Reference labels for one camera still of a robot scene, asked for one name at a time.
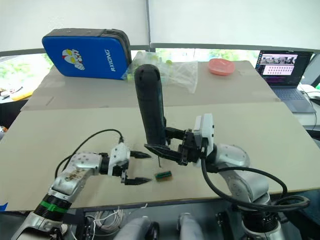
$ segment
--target black handle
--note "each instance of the black handle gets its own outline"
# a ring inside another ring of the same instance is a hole
[[[165,145],[165,118],[159,70],[151,64],[134,73],[135,90],[148,144]]]

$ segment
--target cartoon sticker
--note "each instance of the cartoon sticker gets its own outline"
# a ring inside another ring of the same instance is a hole
[[[65,49],[62,51],[62,58],[70,63],[73,64],[75,68],[79,70],[85,70],[85,66],[82,63],[82,57],[78,50],[75,49]]]

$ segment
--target green band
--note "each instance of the green band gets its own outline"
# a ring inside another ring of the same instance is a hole
[[[64,213],[66,213],[68,211],[68,209],[64,209],[64,208],[58,207],[57,205],[48,203],[46,201],[41,201],[40,205],[44,206],[50,212],[58,212],[58,213],[64,214]]]

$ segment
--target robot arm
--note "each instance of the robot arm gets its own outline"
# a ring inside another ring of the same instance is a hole
[[[76,200],[90,176],[102,174],[121,177],[121,183],[125,185],[139,185],[150,181],[143,177],[128,179],[130,156],[150,157],[143,152],[131,152],[123,142],[111,150],[110,157],[107,153],[95,152],[78,152],[73,155],[41,203],[27,216],[11,239],[33,238],[35,232],[43,235],[41,239],[48,239],[49,235],[56,233],[62,224],[64,214]]]

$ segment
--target laptop keyboard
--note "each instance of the laptop keyboard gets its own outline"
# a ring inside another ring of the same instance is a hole
[[[273,88],[274,93],[282,100],[304,100],[305,97],[296,88]]]

